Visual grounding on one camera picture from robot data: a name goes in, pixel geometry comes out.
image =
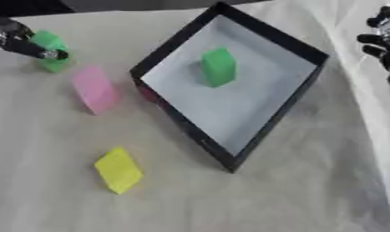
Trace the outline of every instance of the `foam block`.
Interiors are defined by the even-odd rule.
[[[48,50],[58,49],[69,53],[68,48],[65,46],[61,38],[47,31],[38,31],[30,39],[30,41]],[[74,63],[74,59],[73,56],[70,54],[70,57],[68,57],[67,59],[39,59],[38,62],[48,71],[58,73],[71,66]]]
[[[75,75],[73,87],[96,115],[108,110],[120,99],[119,93],[98,66],[89,66]]]
[[[219,87],[236,78],[236,61],[226,48],[204,53],[201,66],[205,79],[211,87]]]
[[[116,147],[95,163],[109,189],[122,194],[142,178],[142,172],[123,147]]]

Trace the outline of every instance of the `white paper lining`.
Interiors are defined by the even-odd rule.
[[[200,57],[228,48],[237,79],[219,88],[203,82]],[[238,154],[316,66],[218,16],[143,76],[166,99],[230,153]]]

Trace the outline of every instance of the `robotic arm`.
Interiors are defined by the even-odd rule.
[[[375,28],[375,34],[360,34],[357,40],[364,44],[364,53],[377,58],[390,72],[390,7],[382,7],[376,17],[367,20],[367,24]]]
[[[63,60],[68,53],[62,50],[46,50],[31,43],[34,35],[26,25],[9,18],[0,18],[0,48],[11,53],[20,53],[37,59]]]

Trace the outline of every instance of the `open box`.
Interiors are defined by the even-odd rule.
[[[202,80],[203,53],[226,47],[237,78]],[[318,77],[327,55],[224,3],[216,3],[131,69],[160,105],[226,169],[234,172]]]

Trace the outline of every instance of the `table surface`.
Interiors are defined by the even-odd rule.
[[[320,24],[293,5],[239,8],[332,53]],[[236,174],[137,93],[129,69],[201,11],[20,19],[61,35],[78,63],[51,74],[0,52],[0,231],[390,231],[371,142],[337,62],[329,61]],[[100,116],[82,106],[70,82],[89,64],[122,93]],[[117,145],[144,171],[121,196],[93,168]]]

